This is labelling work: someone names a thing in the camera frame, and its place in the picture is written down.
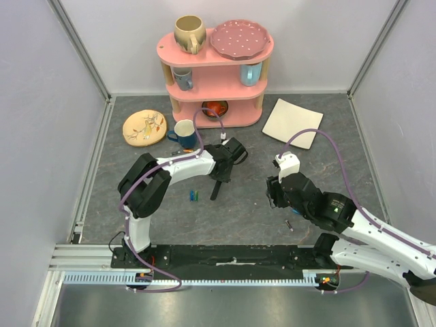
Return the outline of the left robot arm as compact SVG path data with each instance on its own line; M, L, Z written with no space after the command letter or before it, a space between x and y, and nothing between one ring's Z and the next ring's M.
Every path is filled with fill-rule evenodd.
M149 262L151 216L160 207L169 186L196 176L209 176L215 181L211 200L216 200L221 185L230 182L232 168L247 157L246 148L236 138L169 158L141 155L117 187L121 196L119 210L127 220L126 260L135 268Z

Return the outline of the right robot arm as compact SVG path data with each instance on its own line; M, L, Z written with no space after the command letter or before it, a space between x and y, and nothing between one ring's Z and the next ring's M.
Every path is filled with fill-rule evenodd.
M312 250L313 263L350 266L407 287L435 304L435 246L414 238L339 193L323 192L298 172L266 179L271 207L290 207L324 232Z

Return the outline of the black remote control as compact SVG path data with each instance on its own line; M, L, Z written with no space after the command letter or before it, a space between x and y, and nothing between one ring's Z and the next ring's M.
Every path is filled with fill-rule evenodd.
M222 184L221 181L216 181L216 182L215 182L215 186L214 186L214 188L213 188L213 192L212 192L212 194L211 194L211 196L210 196L210 200L211 200L211 201L215 201L215 200L217 199L217 196L218 196L218 194L219 194L219 190L220 190L220 188L221 188L221 184Z

